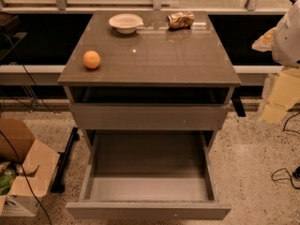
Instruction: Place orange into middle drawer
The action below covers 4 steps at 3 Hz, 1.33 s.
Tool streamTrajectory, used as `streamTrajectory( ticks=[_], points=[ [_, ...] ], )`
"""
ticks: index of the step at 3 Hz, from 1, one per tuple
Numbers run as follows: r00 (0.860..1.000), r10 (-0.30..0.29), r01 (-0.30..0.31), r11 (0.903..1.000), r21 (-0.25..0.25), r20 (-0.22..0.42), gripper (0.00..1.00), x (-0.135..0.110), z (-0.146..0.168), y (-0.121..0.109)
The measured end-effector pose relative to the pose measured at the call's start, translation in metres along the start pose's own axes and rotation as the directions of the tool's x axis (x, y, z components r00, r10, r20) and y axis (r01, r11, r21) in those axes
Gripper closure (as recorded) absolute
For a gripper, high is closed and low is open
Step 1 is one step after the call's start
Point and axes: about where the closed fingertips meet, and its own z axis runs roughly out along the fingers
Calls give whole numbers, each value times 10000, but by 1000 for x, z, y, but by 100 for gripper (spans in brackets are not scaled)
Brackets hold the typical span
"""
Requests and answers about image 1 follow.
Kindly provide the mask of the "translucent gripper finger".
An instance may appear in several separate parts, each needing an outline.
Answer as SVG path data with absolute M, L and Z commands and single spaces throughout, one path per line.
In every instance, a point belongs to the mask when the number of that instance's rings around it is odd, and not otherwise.
M 271 52 L 273 47 L 273 38 L 276 32 L 276 28 L 273 27 L 261 35 L 257 40 L 252 44 L 252 49 L 258 52 Z

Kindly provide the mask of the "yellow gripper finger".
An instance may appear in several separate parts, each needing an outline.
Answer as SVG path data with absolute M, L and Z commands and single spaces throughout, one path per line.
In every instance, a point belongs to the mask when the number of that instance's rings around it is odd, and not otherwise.
M 299 101 L 299 68 L 285 67 L 279 74 L 269 75 L 264 82 L 255 125 L 259 129 L 269 129 L 277 125 Z

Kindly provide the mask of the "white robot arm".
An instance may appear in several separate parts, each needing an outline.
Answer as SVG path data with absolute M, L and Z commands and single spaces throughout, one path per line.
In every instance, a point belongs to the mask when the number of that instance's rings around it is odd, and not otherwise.
M 300 1 L 252 44 L 258 52 L 272 54 L 282 70 L 270 75 L 264 83 L 262 102 L 258 110 L 257 126 L 270 128 L 278 124 L 287 111 L 300 100 Z

